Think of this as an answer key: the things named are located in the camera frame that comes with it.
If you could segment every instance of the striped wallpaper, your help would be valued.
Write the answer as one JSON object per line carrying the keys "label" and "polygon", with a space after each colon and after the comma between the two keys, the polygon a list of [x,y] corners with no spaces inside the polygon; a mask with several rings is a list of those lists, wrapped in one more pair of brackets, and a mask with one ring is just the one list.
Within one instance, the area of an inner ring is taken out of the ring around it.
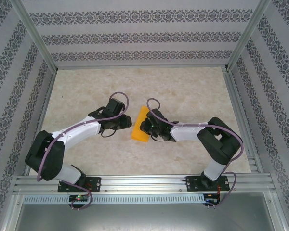
{"label": "striped wallpaper", "polygon": [[289,224],[289,0],[271,1],[232,73]]}
{"label": "striped wallpaper", "polygon": [[53,74],[8,0],[0,0],[0,218],[37,133]]}
{"label": "striped wallpaper", "polygon": [[227,64],[258,2],[24,0],[23,4],[58,67],[71,67]]}

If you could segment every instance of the enclosure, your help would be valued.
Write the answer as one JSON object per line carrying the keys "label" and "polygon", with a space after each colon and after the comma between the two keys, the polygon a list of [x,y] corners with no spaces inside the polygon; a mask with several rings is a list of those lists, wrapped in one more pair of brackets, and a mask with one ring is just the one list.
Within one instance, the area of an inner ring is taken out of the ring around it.
{"label": "enclosure", "polygon": [[[115,91],[132,127],[65,152],[101,179],[72,211],[25,157]],[[151,97],[169,121],[219,117],[241,136],[222,206],[183,181],[210,161],[201,143],[131,139]],[[62,229],[289,230],[289,0],[0,0],[0,230]]]}

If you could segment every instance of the cable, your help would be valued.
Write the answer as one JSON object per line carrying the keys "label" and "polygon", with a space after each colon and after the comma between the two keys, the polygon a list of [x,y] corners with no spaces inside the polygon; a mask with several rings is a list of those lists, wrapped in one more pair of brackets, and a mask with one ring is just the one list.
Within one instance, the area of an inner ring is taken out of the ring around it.
{"label": "cable", "polygon": [[89,123],[98,122],[98,121],[106,121],[106,120],[116,119],[116,118],[120,117],[121,115],[123,115],[123,114],[127,111],[128,107],[129,107],[129,103],[130,103],[129,97],[128,97],[125,93],[123,93],[123,92],[121,92],[121,91],[117,91],[117,92],[113,93],[113,94],[109,97],[109,99],[112,99],[112,97],[113,97],[114,95],[116,95],[116,94],[124,95],[125,98],[126,98],[126,107],[125,107],[125,109],[123,110],[122,113],[120,113],[119,115],[115,115],[115,116],[113,116],[113,117],[109,117],[109,118],[93,119],[93,120],[88,120],[88,121],[86,121],[86,122],[81,122],[81,123],[79,123],[79,124],[76,124],[76,125],[74,125],[74,126],[71,126],[71,127],[68,128],[67,130],[65,130],[65,131],[63,131],[62,133],[60,133],[56,138],[54,138],[54,140],[49,144],[47,150],[45,151],[45,154],[44,154],[43,159],[42,159],[42,161],[41,161],[41,164],[40,164],[40,166],[39,166],[38,175],[37,175],[37,181],[38,181],[38,182],[40,182],[40,181],[42,180],[42,177],[41,177],[40,175],[41,175],[41,173],[42,173],[42,170],[43,170],[43,167],[44,167],[44,163],[45,163],[45,160],[46,160],[46,158],[47,158],[47,155],[48,155],[50,149],[52,148],[53,144],[54,144],[60,137],[63,136],[63,134],[66,134],[67,132],[73,130],[74,128],[77,128],[77,127],[82,126],[82,125],[84,125],[84,124],[89,124]]}
{"label": "cable", "polygon": [[163,141],[164,141],[164,140],[162,140],[162,141],[156,140],[155,138],[153,138],[152,135],[151,135],[151,138],[152,138],[154,141],[156,141],[156,142],[163,142]]}
{"label": "cable", "polygon": [[61,182],[63,182],[64,184],[68,184],[68,185],[70,185],[70,186],[73,186],[73,187],[82,189],[82,190],[86,191],[86,192],[88,193],[88,195],[90,196],[90,201],[89,201],[89,203],[87,203],[86,205],[84,205],[84,206],[81,207],[81,208],[74,208],[74,207],[73,207],[73,203],[74,203],[75,201],[72,201],[72,203],[71,203],[72,210],[82,210],[82,209],[85,209],[86,207],[88,207],[88,206],[92,203],[93,197],[92,197],[92,193],[91,193],[89,190],[87,190],[87,189],[85,189],[85,188],[82,188],[82,187],[80,187],[80,186],[78,186],[78,185],[69,183],[69,182],[64,181],[64,180],[62,180]]}
{"label": "cable", "polygon": [[223,204],[223,203],[225,202],[225,200],[230,196],[230,193],[232,192],[232,190],[234,189],[234,187],[235,187],[235,185],[236,185],[236,174],[235,174],[234,172],[225,172],[225,174],[233,174],[233,176],[235,177],[235,179],[234,179],[234,181],[233,181],[233,184],[232,184],[229,192],[228,192],[227,195],[225,196],[225,198],[224,198],[222,201],[220,201],[217,205],[213,205],[212,203],[206,201],[206,203],[209,204],[210,207],[214,207],[214,208],[215,208],[215,207],[221,206],[221,204]]}
{"label": "cable", "polygon": [[108,135],[108,136],[103,136],[103,133],[104,133],[104,131],[102,131],[102,133],[101,133],[101,136],[103,137],[103,138],[108,138],[108,137],[111,137],[111,136],[113,136],[115,133],[116,133],[116,131],[117,130],[114,130],[114,132],[113,133],[111,133],[110,135]]}
{"label": "cable", "polygon": [[231,135],[233,135],[237,139],[237,141],[240,143],[241,150],[240,150],[239,154],[236,157],[232,158],[229,161],[229,163],[226,165],[226,167],[223,169],[223,173],[225,173],[225,174],[233,174],[234,175],[235,180],[233,182],[233,185],[232,185],[231,189],[229,190],[228,194],[225,196],[225,198],[221,202],[219,202],[217,205],[211,204],[211,207],[218,207],[221,204],[223,204],[225,202],[225,200],[229,197],[230,193],[232,192],[232,190],[233,190],[233,188],[235,187],[235,184],[236,184],[236,174],[234,172],[225,172],[225,171],[226,171],[226,169],[228,168],[228,166],[230,165],[231,162],[237,160],[238,158],[240,158],[240,156],[242,156],[242,154],[244,152],[244,145],[243,145],[242,139],[237,134],[235,134],[233,131],[231,131],[229,129],[226,129],[226,128],[223,128],[223,127],[220,127],[220,126],[217,126],[217,125],[211,125],[211,124],[174,124],[174,123],[171,123],[171,122],[159,117],[158,115],[156,115],[152,111],[152,109],[149,106],[150,100],[154,100],[154,101],[156,101],[158,103],[158,109],[160,108],[160,102],[157,99],[155,99],[155,98],[149,98],[146,101],[146,106],[148,107],[148,109],[149,109],[149,111],[151,112],[152,115],[154,115],[157,119],[159,119],[160,121],[162,121],[162,122],[164,122],[166,124],[169,124],[169,125],[172,125],[172,126],[181,126],[181,127],[209,127],[209,128],[220,129],[220,130],[226,131],[226,132],[230,133]]}
{"label": "cable", "polygon": [[226,131],[228,133],[230,133],[231,135],[233,135],[237,141],[240,143],[240,146],[241,146],[241,150],[239,152],[239,154],[232,158],[229,163],[226,165],[226,167],[223,169],[223,172],[225,172],[225,170],[228,168],[228,166],[230,165],[231,162],[237,160],[238,158],[240,158],[240,156],[242,156],[243,152],[244,152],[244,145],[243,145],[243,141],[242,139],[236,135],[233,131],[229,130],[229,129],[226,129],[226,128],[223,128],[223,127],[220,127],[220,126],[217,126],[217,125],[211,125],[211,124],[174,124],[174,123],[171,123],[161,117],[159,117],[158,115],[156,115],[152,109],[150,108],[149,106],[149,102],[150,100],[154,100],[158,103],[158,109],[160,108],[160,102],[155,99],[155,98],[149,98],[147,101],[146,101],[146,106],[148,107],[149,111],[151,112],[152,115],[154,115],[157,119],[159,119],[160,121],[166,123],[166,124],[169,124],[169,125],[172,125],[172,126],[180,126],[180,127],[209,127],[209,128],[216,128],[216,129],[220,129],[220,130],[223,130],[223,131]]}

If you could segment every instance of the aluminum frame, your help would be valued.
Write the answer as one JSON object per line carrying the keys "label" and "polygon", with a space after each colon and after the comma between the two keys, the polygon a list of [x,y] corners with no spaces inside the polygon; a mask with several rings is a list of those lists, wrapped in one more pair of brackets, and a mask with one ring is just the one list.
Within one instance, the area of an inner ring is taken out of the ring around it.
{"label": "aluminum frame", "polygon": [[[186,183],[182,180],[188,175],[134,175],[134,176],[90,176],[101,177],[100,192],[95,195],[107,195],[115,197],[125,195],[192,195],[204,192],[188,192]],[[234,176],[227,174],[229,185],[232,186]],[[27,195],[75,195],[77,193],[59,193],[58,180],[36,182],[36,176],[18,176],[13,195],[3,221],[2,231],[14,231],[17,226],[21,208]],[[282,212],[272,177],[269,173],[242,173],[237,174],[237,183],[233,193],[263,193],[269,209],[271,220],[275,230],[288,231],[286,218]]]}
{"label": "aluminum frame", "polygon": [[58,68],[56,63],[53,60],[52,55],[50,54],[47,46],[45,45],[41,35],[39,34],[37,28],[35,27],[29,13],[26,11],[25,6],[23,5],[21,0],[11,0],[10,1],[13,8],[17,12],[18,16],[20,17],[21,21],[25,25],[28,33],[30,34],[32,40],[35,42],[38,50],[40,51],[41,55],[43,56],[44,60],[46,61],[48,67],[50,68],[51,72],[54,73]]}
{"label": "aluminum frame", "polygon": [[245,45],[247,44],[249,38],[251,37],[254,29],[257,27],[257,24],[262,17],[264,11],[268,7],[270,0],[260,0],[254,13],[252,14],[242,36],[240,37],[234,51],[232,52],[229,62],[228,62],[228,70],[232,70],[233,67],[236,65],[236,61],[239,58],[240,54],[242,53]]}

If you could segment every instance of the gray metal panel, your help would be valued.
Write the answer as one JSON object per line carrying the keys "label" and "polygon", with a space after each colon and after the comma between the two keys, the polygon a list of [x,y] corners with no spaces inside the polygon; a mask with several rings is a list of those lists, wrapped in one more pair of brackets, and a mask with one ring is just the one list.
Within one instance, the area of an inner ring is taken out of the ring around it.
{"label": "gray metal panel", "polygon": [[67,205],[23,205],[17,231],[197,230],[273,231],[262,193],[233,194],[223,206],[92,205],[85,212]]}

